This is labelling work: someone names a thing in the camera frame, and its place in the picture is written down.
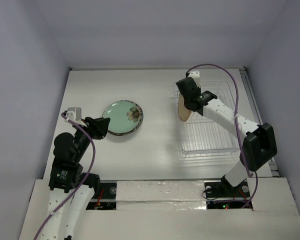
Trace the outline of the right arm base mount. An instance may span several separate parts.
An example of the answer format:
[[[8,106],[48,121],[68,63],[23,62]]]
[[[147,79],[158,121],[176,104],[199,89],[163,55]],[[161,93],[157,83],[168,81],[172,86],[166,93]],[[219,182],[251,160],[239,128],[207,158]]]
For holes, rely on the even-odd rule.
[[[224,177],[205,181],[201,196],[206,201],[208,210],[253,208],[249,203],[251,193],[246,179],[237,186],[232,186]]]

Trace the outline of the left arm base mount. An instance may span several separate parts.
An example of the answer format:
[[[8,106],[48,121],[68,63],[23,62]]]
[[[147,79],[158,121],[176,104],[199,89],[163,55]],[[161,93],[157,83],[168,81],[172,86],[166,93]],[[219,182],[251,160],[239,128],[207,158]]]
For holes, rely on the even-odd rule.
[[[100,190],[94,194],[89,201],[86,210],[116,210],[117,201],[117,182],[116,181],[102,181]]]

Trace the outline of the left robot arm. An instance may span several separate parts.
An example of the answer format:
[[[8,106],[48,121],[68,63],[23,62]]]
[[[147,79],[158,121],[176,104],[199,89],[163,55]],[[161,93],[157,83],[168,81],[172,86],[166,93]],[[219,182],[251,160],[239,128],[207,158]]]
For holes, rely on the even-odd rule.
[[[63,132],[54,140],[46,219],[37,230],[35,240],[74,240],[90,200],[100,194],[99,175],[83,171],[80,161],[89,146],[96,157],[95,140],[105,138],[110,118],[81,119],[67,110],[61,117],[75,129]]]

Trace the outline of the beige floral plate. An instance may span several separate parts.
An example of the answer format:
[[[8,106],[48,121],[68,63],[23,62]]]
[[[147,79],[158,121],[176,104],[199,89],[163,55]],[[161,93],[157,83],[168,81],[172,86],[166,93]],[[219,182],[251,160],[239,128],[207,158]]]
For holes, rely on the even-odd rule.
[[[185,107],[184,97],[179,94],[178,96],[178,116],[182,122],[186,122],[192,115],[192,111]]]

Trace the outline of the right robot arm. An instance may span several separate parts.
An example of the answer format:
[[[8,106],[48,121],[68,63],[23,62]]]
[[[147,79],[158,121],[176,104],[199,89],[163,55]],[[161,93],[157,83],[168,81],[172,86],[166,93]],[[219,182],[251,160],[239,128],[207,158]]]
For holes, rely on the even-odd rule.
[[[250,173],[258,171],[278,153],[274,128],[269,123],[258,124],[243,117],[210,91],[201,92],[192,77],[177,81],[176,86],[187,110],[214,121],[237,138],[239,161],[220,183],[221,192],[232,196]]]

